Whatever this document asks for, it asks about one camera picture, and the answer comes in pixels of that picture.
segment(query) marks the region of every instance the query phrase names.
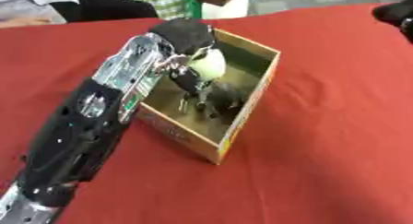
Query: open cardboard box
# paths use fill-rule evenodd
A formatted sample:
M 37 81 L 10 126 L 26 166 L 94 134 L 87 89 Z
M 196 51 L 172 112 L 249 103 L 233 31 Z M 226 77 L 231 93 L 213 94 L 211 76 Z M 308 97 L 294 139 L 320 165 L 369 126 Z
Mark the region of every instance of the open cardboard box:
M 145 99 L 137 117 L 162 133 L 219 164 L 228 152 L 277 67 L 280 52 L 227 31 L 216 29 L 227 72 L 219 80 L 248 92 L 248 101 L 232 122 L 199 115 L 193 104 L 188 113 L 178 111 L 183 91 L 164 77 Z

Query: table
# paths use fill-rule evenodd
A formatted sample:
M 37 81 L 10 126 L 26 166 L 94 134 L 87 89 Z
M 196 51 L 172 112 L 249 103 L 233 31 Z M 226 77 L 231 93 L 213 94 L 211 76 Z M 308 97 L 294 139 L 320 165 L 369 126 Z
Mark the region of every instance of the table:
M 281 50 L 227 160 L 140 122 L 60 223 L 413 222 L 413 48 L 373 5 L 212 21 Z M 54 107 L 155 19 L 0 30 L 0 190 Z

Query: red tablecloth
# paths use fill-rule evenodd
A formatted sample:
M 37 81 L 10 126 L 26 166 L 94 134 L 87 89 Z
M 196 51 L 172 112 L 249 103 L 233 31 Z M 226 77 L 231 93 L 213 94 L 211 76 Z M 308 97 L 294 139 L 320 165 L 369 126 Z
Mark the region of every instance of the red tablecloth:
M 283 52 L 219 167 L 136 122 L 60 223 L 413 223 L 413 48 L 372 5 L 213 23 Z M 45 117 L 157 20 L 0 30 L 0 182 Z

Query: black robotic arm segment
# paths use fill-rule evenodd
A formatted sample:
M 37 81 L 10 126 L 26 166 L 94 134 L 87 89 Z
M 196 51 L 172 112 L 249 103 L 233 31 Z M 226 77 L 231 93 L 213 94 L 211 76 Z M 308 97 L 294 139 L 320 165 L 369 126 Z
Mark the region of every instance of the black robotic arm segment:
M 100 108 L 84 115 L 91 96 Z M 122 97 L 121 90 L 89 78 L 65 100 L 31 143 L 18 179 L 27 198 L 43 206 L 63 206 L 66 198 L 54 190 L 68 195 L 73 185 L 91 180 L 127 126 L 118 120 Z
M 26 167 L 0 198 L 0 224 L 53 223 L 113 153 L 162 76 L 186 68 L 188 54 L 214 44 L 212 29 L 193 19 L 152 30 L 109 57 L 45 122 L 31 141 Z

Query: white ball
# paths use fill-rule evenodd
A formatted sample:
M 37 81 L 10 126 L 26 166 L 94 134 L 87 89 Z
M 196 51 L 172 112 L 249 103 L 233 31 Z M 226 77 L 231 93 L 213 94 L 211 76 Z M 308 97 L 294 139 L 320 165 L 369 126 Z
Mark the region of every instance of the white ball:
M 191 60 L 188 65 L 199 74 L 203 81 L 222 77 L 227 67 L 224 54 L 219 49 L 208 50 L 206 57 Z

